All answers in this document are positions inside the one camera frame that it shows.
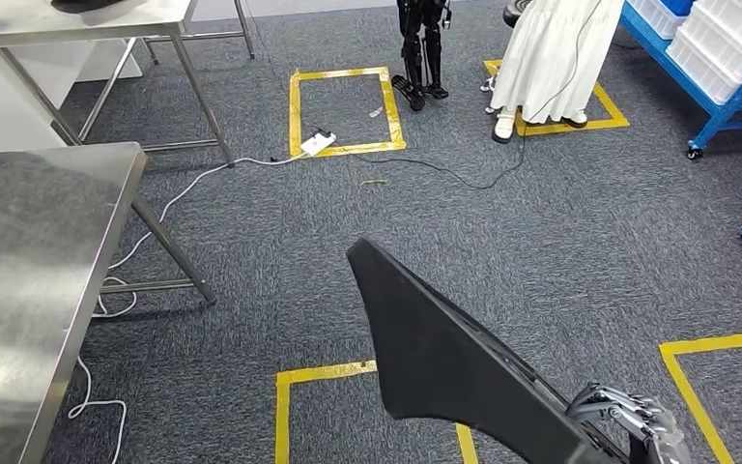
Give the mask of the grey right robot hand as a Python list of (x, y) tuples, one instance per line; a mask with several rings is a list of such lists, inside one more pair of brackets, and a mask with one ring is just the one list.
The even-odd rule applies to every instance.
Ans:
[(628, 432), (631, 463), (694, 461), (674, 414), (653, 397), (592, 383), (580, 391), (565, 414), (579, 423), (602, 420), (620, 425)]

